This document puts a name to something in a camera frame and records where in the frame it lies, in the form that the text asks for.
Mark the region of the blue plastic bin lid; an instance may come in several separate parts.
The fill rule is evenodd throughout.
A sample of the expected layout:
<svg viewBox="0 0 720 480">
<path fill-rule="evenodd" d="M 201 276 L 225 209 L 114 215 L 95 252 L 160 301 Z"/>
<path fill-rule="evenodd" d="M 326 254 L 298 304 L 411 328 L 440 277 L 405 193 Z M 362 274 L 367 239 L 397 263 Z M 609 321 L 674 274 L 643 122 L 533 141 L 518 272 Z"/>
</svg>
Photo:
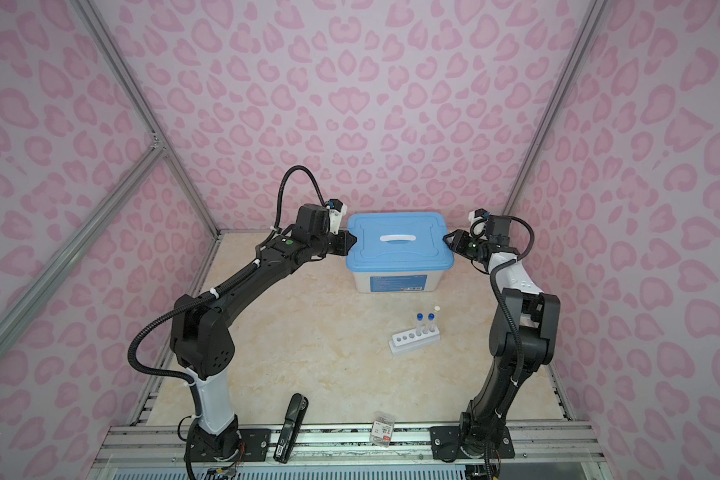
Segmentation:
<svg viewBox="0 0 720 480">
<path fill-rule="evenodd" d="M 445 219 L 436 212 L 356 214 L 348 230 L 357 238 L 346 257 L 355 273 L 445 271 L 454 264 Z"/>
</svg>

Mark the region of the white plastic storage bin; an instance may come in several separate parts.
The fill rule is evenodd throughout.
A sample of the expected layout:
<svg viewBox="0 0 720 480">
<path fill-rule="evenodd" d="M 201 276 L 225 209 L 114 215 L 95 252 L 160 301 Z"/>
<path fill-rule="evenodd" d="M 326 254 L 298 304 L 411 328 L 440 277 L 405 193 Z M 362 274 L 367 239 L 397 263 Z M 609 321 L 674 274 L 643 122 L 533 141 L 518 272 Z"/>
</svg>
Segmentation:
<svg viewBox="0 0 720 480">
<path fill-rule="evenodd" d="M 356 289 L 361 293 L 431 292 L 443 274 L 443 271 L 352 273 Z"/>
</svg>

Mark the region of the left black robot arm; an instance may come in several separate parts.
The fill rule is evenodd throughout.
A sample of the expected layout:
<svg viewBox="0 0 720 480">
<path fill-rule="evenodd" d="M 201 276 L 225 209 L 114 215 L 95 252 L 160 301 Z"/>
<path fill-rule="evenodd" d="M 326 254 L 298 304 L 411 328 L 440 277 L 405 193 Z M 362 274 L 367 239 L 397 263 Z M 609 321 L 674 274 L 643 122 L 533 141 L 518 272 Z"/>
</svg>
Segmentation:
<svg viewBox="0 0 720 480">
<path fill-rule="evenodd" d="M 187 435 L 187 461 L 242 457 L 242 437 L 227 386 L 235 353 L 229 328 L 259 296 L 301 266 L 328 255 L 346 256 L 357 242 L 341 227 L 346 214 L 347 206 L 337 199 L 325 206 L 301 206 L 295 223 L 281 233 L 273 231 L 244 268 L 206 293 L 177 300 L 170 349 L 189 376 L 196 408 Z"/>
</svg>

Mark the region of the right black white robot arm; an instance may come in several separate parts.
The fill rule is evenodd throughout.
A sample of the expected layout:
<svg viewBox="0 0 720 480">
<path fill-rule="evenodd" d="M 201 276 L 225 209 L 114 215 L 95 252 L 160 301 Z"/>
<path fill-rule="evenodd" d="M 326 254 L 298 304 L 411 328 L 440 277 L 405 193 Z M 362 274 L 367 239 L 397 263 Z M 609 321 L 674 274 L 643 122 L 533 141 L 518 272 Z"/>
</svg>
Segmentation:
<svg viewBox="0 0 720 480">
<path fill-rule="evenodd" d="M 469 229 L 457 229 L 443 241 L 489 278 L 497 301 L 488 339 L 493 360 L 458 430 L 430 429 L 432 455 L 446 463 L 461 455 L 480 459 L 495 473 L 512 446 L 506 428 L 512 403 L 523 383 L 553 359 L 561 302 L 537 286 L 523 265 L 535 243 L 528 222 L 485 209 L 471 212 L 469 222 Z"/>
</svg>

